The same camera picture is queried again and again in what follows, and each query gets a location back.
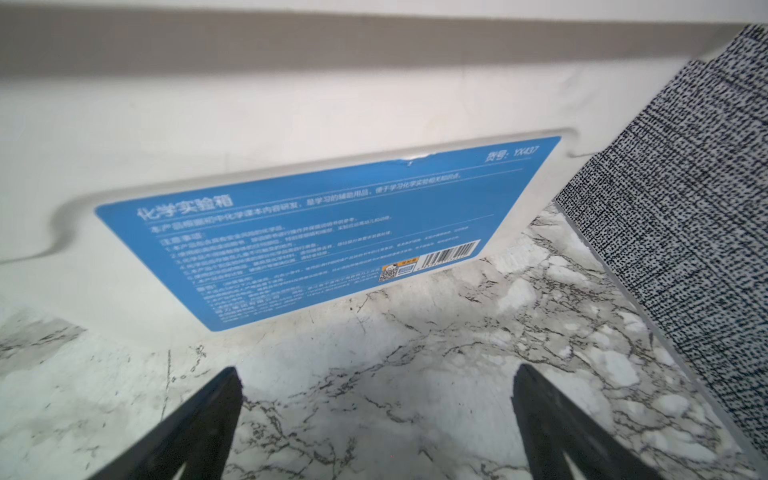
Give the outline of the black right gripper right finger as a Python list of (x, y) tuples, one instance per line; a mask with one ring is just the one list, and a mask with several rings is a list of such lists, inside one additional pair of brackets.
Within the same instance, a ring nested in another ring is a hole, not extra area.
[(511, 403), (534, 479), (658, 479), (533, 366), (514, 376)]

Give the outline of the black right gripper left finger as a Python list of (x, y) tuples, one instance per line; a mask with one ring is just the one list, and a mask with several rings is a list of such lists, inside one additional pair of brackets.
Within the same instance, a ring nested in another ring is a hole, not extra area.
[(227, 367), (92, 477), (220, 479), (242, 401), (237, 370)]

